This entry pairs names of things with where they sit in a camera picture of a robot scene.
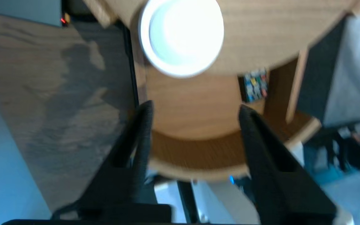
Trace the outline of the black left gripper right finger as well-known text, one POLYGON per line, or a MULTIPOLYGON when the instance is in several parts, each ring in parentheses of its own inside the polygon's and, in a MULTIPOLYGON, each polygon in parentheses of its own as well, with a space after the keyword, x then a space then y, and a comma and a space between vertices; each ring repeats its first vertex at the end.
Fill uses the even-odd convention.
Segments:
POLYGON ((256 210, 262 225, 332 225, 337 209, 262 117, 238 114, 256 210))

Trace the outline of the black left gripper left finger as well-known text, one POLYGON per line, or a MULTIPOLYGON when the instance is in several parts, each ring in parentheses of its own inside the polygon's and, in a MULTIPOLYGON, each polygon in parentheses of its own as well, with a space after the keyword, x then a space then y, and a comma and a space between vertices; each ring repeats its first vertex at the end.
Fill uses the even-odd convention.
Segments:
POLYGON ((54 211, 51 219, 75 211, 86 221, 170 221, 170 205, 141 198, 145 193, 155 197, 154 188, 145 185, 153 118, 152 101, 139 105, 80 198, 54 211))

